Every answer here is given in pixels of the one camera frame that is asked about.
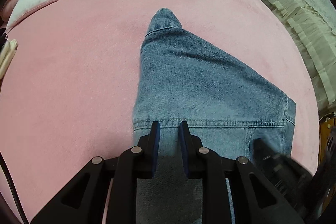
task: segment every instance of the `metal screw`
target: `metal screw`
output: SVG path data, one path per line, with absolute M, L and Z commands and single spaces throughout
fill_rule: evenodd
M 249 162 L 249 160 L 243 156 L 239 157 L 238 158 L 238 162 L 241 163 L 241 164 L 246 164 Z
M 206 147 L 200 147 L 198 151 L 199 151 L 199 153 L 202 153 L 202 154 L 208 154 L 209 153 L 209 149 L 206 148 Z
M 141 152 L 141 147 L 140 146 L 134 146 L 132 147 L 131 151 L 134 153 L 134 154 L 137 154 L 137 153 L 140 153 Z
M 100 164 L 103 161 L 103 159 L 99 156 L 92 158 L 91 162 L 93 164 Z

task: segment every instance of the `beige object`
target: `beige object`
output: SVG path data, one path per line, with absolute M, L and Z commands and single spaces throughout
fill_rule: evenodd
M 262 0 L 285 26 L 306 65 L 318 109 L 336 105 L 336 36 L 304 0 Z
M 3 51 L 5 52 L 4 58 L 2 59 L 2 62 L 0 63 L 0 79 L 2 79 L 9 67 L 9 64 L 11 63 L 15 52 L 17 48 L 17 41 L 13 39 L 11 42 L 6 42 L 3 49 L 1 50 L 0 56 L 3 55 Z

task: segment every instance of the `cable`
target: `cable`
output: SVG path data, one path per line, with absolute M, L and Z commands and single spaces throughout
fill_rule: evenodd
M 22 208 L 19 196 L 17 195 L 17 191 L 15 189 L 15 185 L 14 185 L 13 179 L 11 177 L 11 174 L 9 173 L 8 167 L 7 167 L 6 163 L 5 163 L 4 158 L 1 155 L 1 152 L 0 152 L 0 166 L 1 166 L 1 168 L 2 168 L 2 170 L 4 172 L 4 174 L 5 174 L 5 177 L 7 179 L 9 188 L 10 188 L 10 190 L 12 192 L 12 195 L 13 195 L 13 198 L 14 198 L 14 201 L 15 201 L 15 204 L 16 204 L 16 208 L 19 211 L 19 214 L 21 216 L 22 221 L 23 221 L 24 224 L 29 224 L 28 219 L 27 219 L 27 217 L 25 215 L 25 212 L 23 211 L 23 208 Z

